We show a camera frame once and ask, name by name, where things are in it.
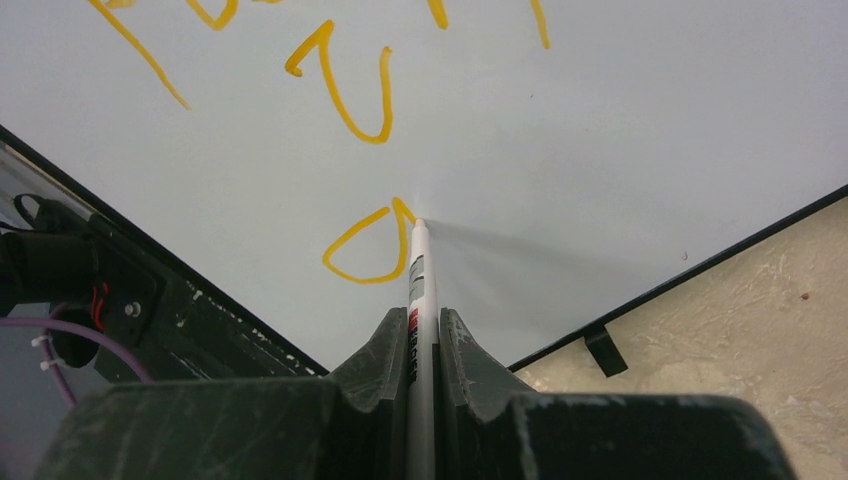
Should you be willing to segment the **white whiteboard black frame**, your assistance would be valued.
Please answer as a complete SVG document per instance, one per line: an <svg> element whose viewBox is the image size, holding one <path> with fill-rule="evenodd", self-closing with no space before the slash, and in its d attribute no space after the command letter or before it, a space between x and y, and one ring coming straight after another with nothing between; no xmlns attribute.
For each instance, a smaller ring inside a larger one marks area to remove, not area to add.
<svg viewBox="0 0 848 480"><path fill-rule="evenodd" d="M327 368L511 364L847 182L843 1L5 1L1 123Z"/></svg>

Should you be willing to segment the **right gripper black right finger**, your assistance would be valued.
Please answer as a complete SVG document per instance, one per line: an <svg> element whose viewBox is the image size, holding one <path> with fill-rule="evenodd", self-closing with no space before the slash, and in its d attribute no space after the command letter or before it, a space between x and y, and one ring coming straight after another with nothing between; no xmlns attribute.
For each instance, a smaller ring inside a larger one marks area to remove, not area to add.
<svg viewBox="0 0 848 480"><path fill-rule="evenodd" d="M510 401L531 388L475 340L459 313L443 308L435 360L439 479L523 479Z"/></svg>

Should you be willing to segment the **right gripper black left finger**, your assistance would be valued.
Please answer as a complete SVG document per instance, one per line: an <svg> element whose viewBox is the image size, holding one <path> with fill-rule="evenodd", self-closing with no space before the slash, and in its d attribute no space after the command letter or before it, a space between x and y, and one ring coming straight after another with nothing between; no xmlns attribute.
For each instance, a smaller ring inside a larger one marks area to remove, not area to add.
<svg viewBox="0 0 848 480"><path fill-rule="evenodd" d="M407 327L407 309L389 309L369 340L331 373L339 394L328 440L329 478L404 477Z"/></svg>

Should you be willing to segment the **white board marker pen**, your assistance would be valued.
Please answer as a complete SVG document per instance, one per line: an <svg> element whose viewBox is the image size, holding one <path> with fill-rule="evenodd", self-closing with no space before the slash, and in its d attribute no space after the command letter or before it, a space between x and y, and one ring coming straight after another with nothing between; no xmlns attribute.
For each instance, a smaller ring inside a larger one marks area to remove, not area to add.
<svg viewBox="0 0 848 480"><path fill-rule="evenodd" d="M438 343L438 307L430 232L413 227L408 282L408 397L405 476L436 477L433 346Z"/></svg>

